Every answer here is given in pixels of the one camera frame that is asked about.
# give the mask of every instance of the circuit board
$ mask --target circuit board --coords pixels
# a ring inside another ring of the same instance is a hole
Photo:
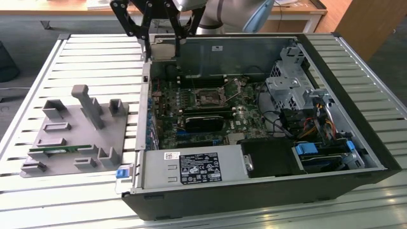
[[[241,77],[225,78],[216,88],[180,88],[176,82],[157,82],[153,86],[155,114],[160,149],[195,146],[233,145],[236,140],[268,136],[256,106],[256,84]],[[180,111],[207,111],[232,108],[232,118],[224,119],[221,130],[187,133]]]

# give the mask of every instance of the power supply label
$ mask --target power supply label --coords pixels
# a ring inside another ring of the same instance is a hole
[[[180,155],[179,165],[183,185],[221,181],[217,153]]]

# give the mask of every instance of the motherboard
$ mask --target motherboard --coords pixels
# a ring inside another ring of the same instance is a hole
[[[267,137],[257,91],[259,84],[244,76],[156,80],[159,148],[235,145],[239,140]]]

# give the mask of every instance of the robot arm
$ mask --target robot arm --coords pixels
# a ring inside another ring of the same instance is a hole
[[[127,6],[129,1],[143,13],[141,25],[136,25],[128,14]],[[151,57],[148,33],[151,20],[169,20],[176,35],[176,47],[179,47],[180,41],[188,36],[193,36],[196,33],[199,22],[204,14],[204,4],[205,0],[112,0],[109,3],[127,35],[131,37],[136,36],[139,43],[144,45],[147,58]],[[184,26],[181,26],[179,22],[179,10],[192,10],[191,19]]]
[[[127,6],[129,1],[143,13],[141,25],[132,20]],[[274,0],[112,0],[111,7],[128,36],[136,36],[151,57],[149,24],[152,19],[168,19],[175,31],[176,56],[179,46],[195,34],[220,34],[223,24],[257,32],[271,13]],[[192,11],[188,23],[181,26],[179,14]]]

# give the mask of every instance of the metal slatted table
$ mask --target metal slatted table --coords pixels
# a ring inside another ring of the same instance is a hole
[[[308,34],[346,91],[404,169],[335,200],[144,222],[115,192],[115,172],[21,178],[47,99],[79,104],[75,84],[105,103],[129,103],[123,164],[135,159],[141,49],[124,34],[71,35],[59,40],[0,143],[1,228],[378,228],[407,223],[407,111],[342,38]],[[314,71],[320,86],[323,83]]]

